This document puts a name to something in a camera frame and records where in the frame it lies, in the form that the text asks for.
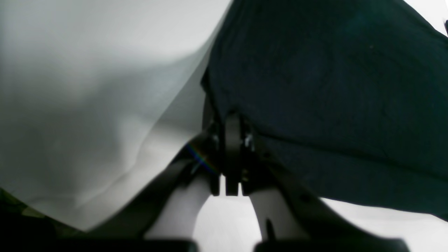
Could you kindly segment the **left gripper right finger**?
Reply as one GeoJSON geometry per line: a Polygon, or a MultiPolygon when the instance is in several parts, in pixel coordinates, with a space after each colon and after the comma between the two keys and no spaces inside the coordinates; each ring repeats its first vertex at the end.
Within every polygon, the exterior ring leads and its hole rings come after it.
{"type": "Polygon", "coordinates": [[[242,193],[249,196],[262,242],[256,252],[408,252],[402,239],[383,238],[337,214],[300,182],[241,124],[242,193]]]}

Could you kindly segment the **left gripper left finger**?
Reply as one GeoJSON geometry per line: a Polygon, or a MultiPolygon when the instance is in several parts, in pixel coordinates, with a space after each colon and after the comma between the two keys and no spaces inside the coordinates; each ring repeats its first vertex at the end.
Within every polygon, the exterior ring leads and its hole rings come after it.
{"type": "Polygon", "coordinates": [[[196,252],[197,217],[220,191],[223,133],[214,122],[187,142],[119,213],[86,234],[88,251],[196,252]]]}

